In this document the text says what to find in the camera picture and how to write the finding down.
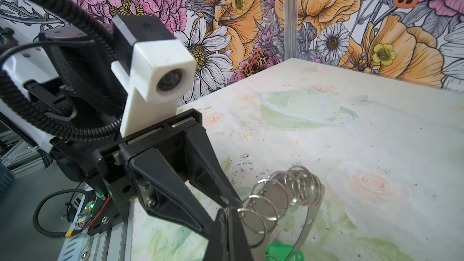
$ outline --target camera lens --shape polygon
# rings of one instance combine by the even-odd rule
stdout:
[[[179,69],[172,70],[164,75],[158,82],[158,89],[169,91],[174,89],[182,79],[182,72]]]

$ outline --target white 3d-printed bracket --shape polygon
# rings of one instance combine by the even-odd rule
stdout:
[[[112,62],[111,70],[128,94],[119,130],[121,136],[176,115],[178,99],[193,86],[195,67],[194,57],[176,39],[136,43],[130,75],[119,61]],[[159,90],[159,80],[175,69],[182,72],[180,83],[172,90]]]

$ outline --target screw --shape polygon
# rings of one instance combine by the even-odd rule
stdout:
[[[155,204],[156,204],[156,201],[153,198],[151,198],[151,197],[147,198],[147,207],[151,208]]]

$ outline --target white table surface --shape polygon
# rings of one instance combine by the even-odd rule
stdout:
[[[284,109],[312,122],[258,99],[281,91],[291,92],[270,100],[290,102]],[[328,125],[314,123],[334,107],[359,120],[342,111]],[[189,108],[203,113],[219,163],[241,197],[292,165],[321,179],[326,194],[302,248],[305,260],[462,260],[463,94],[290,59],[179,111]],[[218,206],[189,187],[214,219]],[[295,242],[304,215],[293,207],[278,238]],[[136,201],[132,261],[202,260],[206,245],[182,226],[148,217]]]

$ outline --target red wire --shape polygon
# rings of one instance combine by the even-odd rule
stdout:
[[[84,227],[84,229],[82,229],[83,231],[87,228],[89,228],[91,225],[93,225],[93,223],[95,223],[95,221],[98,219],[98,216],[103,212],[103,209],[106,207],[106,205],[108,204],[109,200],[111,199],[111,197],[109,196],[108,199],[106,199],[105,203],[103,204],[103,206],[101,206],[101,209],[100,211],[98,211],[98,214],[96,214],[95,218],[92,220],[92,222],[90,222],[90,224],[88,224],[87,226]]]

